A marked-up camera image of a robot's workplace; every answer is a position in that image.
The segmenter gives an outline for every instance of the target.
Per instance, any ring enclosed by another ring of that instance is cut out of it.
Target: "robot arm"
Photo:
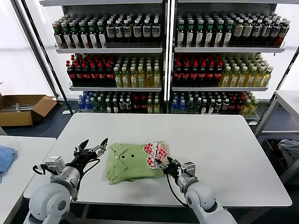
[[[25,223],[37,224],[40,221],[43,224],[58,224],[64,214],[70,209],[70,202],[77,200],[80,182],[87,171],[99,163],[98,157],[106,151],[108,138],[100,145],[85,149],[88,140],[82,142],[74,150],[74,159],[64,164],[63,159],[51,157],[39,166],[35,165],[33,170],[41,175],[49,171],[51,175],[50,183],[39,187],[32,195],[29,201],[29,213]],[[88,170],[84,171],[86,165],[90,162],[97,161]]]
[[[200,224],[237,224],[233,216],[216,202],[211,188],[198,181],[194,163],[180,164],[171,157],[167,158],[169,164],[164,164],[158,159],[156,162],[164,174],[174,178],[185,196],[187,206],[193,209]]]

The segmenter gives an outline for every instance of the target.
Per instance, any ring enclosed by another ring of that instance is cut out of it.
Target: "cardboard box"
[[[0,96],[0,110],[16,103],[34,104],[35,106],[27,112],[0,112],[0,126],[33,125],[50,112],[56,101],[45,95]]]

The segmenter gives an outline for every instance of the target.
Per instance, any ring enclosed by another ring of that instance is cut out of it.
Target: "blue cloth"
[[[0,183],[2,182],[1,175],[7,172],[10,167],[15,149],[0,145]]]

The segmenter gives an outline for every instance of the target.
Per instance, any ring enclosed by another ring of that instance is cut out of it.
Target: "black cable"
[[[97,161],[95,164],[93,164],[90,168],[88,168],[82,175],[82,177],[80,178],[79,182],[78,182],[78,186],[77,186],[77,190],[79,191],[80,189],[80,183],[81,183],[81,180],[83,179],[83,176],[89,171],[91,170],[92,168],[94,168],[99,162],[100,162],[100,159],[94,159],[94,160],[90,160],[88,163],[90,162],[94,162],[94,161]]]
[[[186,208],[188,208],[189,206],[187,204],[185,204],[184,202],[182,202],[178,196],[176,196],[176,194],[174,193],[172,187],[171,187],[171,184],[170,184],[170,181],[169,181],[169,177],[168,177],[168,174],[166,174],[166,177],[167,177],[167,182],[168,182],[168,185],[169,185],[169,188],[170,188],[170,191],[172,192],[173,196],[183,205],[185,206]]]

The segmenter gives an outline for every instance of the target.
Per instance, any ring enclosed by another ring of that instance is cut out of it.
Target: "white table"
[[[34,175],[32,167],[45,158],[55,141],[55,138],[0,136],[0,145],[17,150],[13,164],[0,183],[1,224],[11,222]]]

